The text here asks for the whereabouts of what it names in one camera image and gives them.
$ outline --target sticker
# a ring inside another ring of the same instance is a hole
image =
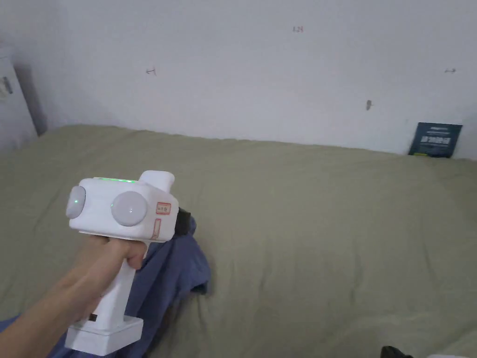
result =
[[[154,230],[152,232],[151,240],[159,240],[159,232],[161,231],[161,219],[156,219],[154,222]]]
[[[156,206],[156,214],[169,215],[171,213],[171,204],[166,202],[159,202]]]

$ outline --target device base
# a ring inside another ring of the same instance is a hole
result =
[[[112,330],[94,329],[74,324],[68,329],[64,346],[80,352],[105,356],[141,338],[143,320],[124,316],[124,324]]]

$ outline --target dark blue book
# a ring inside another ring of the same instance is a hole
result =
[[[409,155],[450,158],[456,148],[461,129],[461,124],[420,122]]]

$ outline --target blue cloth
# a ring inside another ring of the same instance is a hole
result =
[[[136,272],[125,314],[144,320],[141,339],[106,357],[140,358],[147,351],[167,308],[190,291],[207,292],[210,268],[199,245],[192,236],[196,222],[191,218],[189,234],[174,236],[165,243],[152,243]],[[15,318],[0,322],[0,332]],[[66,334],[51,351],[49,358],[89,358],[92,354],[64,347]]]

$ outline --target cabinet handle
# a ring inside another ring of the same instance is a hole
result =
[[[13,90],[12,90],[12,88],[11,88],[10,81],[8,80],[7,77],[3,77],[2,80],[3,80],[3,83],[5,84],[5,88],[7,89],[8,93],[10,93],[10,94],[12,95],[12,94],[13,94]]]

